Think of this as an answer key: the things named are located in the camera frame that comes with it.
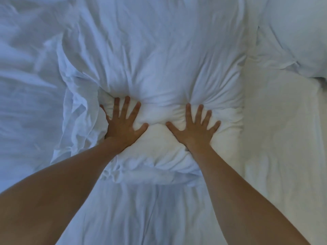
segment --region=bed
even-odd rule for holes
[[[4,52],[0,55],[1,191],[48,166],[62,139],[66,85],[57,63],[57,44],[42,44],[47,36],[63,30],[58,22],[60,12],[71,6],[66,1],[57,5],[44,14],[56,24],[51,28],[41,18],[35,26],[25,17],[26,29],[18,30],[14,22],[5,23],[0,18]],[[253,45],[258,14],[265,1],[247,0],[247,5]],[[15,44],[8,45],[9,38]],[[244,177],[311,244],[326,244],[327,115],[321,86],[289,70],[263,68],[251,59],[245,63],[243,78]],[[226,241],[204,185],[135,185],[99,180],[58,244]]]

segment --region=white bed sheet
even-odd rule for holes
[[[28,25],[25,31],[35,23]],[[0,61],[0,191],[49,165],[62,126],[64,85],[51,63],[56,58],[51,46],[16,48],[10,77],[4,77],[6,57]],[[26,67],[17,74],[22,62]],[[42,64],[33,67],[34,62]],[[45,69],[51,73],[42,74]],[[327,136],[321,132],[327,119],[319,85],[251,61],[244,75],[246,179],[311,244],[326,244]],[[26,82],[36,78],[51,85]],[[99,181],[58,244],[226,244],[217,229],[206,188]]]

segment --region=person's right hand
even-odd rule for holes
[[[201,123],[203,105],[200,105],[195,116],[195,122],[193,122],[191,114],[191,105],[186,105],[186,128],[183,131],[177,129],[171,122],[167,122],[167,128],[173,133],[178,142],[184,144],[189,151],[201,148],[203,146],[210,146],[210,141],[214,133],[218,130],[221,122],[217,121],[215,125],[207,129],[212,111],[207,111],[207,114]]]

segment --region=pillow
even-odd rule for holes
[[[99,103],[110,113],[113,97],[126,95],[142,102],[135,125],[150,127],[104,177],[156,184],[198,179],[197,164],[164,125],[183,127],[188,102],[213,109],[213,121],[223,119],[220,138],[232,148],[224,157],[237,161],[231,158],[242,127],[243,0],[78,0],[77,8],[79,20],[58,46],[68,89],[54,162],[94,146],[106,131]]]
[[[327,78],[327,0],[268,0],[255,58],[261,65]]]

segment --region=person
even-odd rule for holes
[[[51,245],[58,241],[108,162],[147,130],[148,124],[133,129],[141,103],[126,117],[129,102],[126,97],[119,116],[119,98],[115,99],[112,119],[106,114],[108,131],[101,144],[38,171],[0,194],[0,244]],[[202,110],[200,105],[193,121],[191,106],[186,105],[183,131],[170,122],[166,125],[198,163],[227,243],[309,244],[211,148],[210,140],[220,122],[207,129],[212,112],[201,121]]]

